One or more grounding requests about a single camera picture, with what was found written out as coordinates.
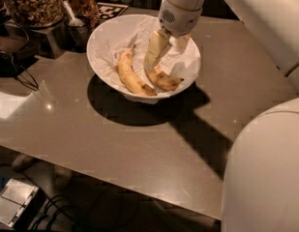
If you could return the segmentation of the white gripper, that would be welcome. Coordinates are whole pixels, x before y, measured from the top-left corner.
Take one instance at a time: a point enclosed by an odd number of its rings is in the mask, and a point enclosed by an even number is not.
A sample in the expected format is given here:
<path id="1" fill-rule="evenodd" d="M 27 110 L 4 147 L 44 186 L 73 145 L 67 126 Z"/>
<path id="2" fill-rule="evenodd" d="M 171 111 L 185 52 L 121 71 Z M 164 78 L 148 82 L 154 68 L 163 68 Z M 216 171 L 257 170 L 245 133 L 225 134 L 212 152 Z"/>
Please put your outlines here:
<path id="1" fill-rule="evenodd" d="M 189 34 L 197 25 L 202 12 L 201 0 L 187 0 L 188 4 L 183 5 L 183 0 L 175 3 L 171 0 L 163 0 L 158 14 L 160 27 L 154 31 L 149 38 L 149 44 L 144 57 L 144 69 L 151 71 L 157 66 L 161 58 L 170 50 L 170 34 L 175 39 L 175 46 L 178 51 L 183 52 L 191 38 Z"/>

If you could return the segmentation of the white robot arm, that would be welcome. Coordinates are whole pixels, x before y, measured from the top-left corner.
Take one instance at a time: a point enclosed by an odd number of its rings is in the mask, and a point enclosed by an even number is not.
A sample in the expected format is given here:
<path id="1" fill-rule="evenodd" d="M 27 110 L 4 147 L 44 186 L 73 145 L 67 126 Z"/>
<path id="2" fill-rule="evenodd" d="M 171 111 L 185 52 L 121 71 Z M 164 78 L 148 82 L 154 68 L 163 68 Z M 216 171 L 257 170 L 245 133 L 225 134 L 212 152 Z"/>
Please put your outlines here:
<path id="1" fill-rule="evenodd" d="M 225 2 L 299 94 L 299 0 Z M 178 18 L 162 18 L 160 25 L 171 35 L 186 33 L 192 28 L 188 16 L 201 6 L 202 0 L 163 0 L 160 11 Z M 230 148 L 193 115 L 194 104 L 209 101 L 197 89 L 150 108 L 155 121 L 170 122 L 192 144 L 203 142 L 199 152 L 224 180 L 220 223 L 191 230 L 186 218 L 163 208 L 173 232 L 299 232 L 299 97 L 263 108 L 257 101 L 269 84 L 268 76 L 258 76 L 226 94 L 237 109 L 255 111 Z"/>

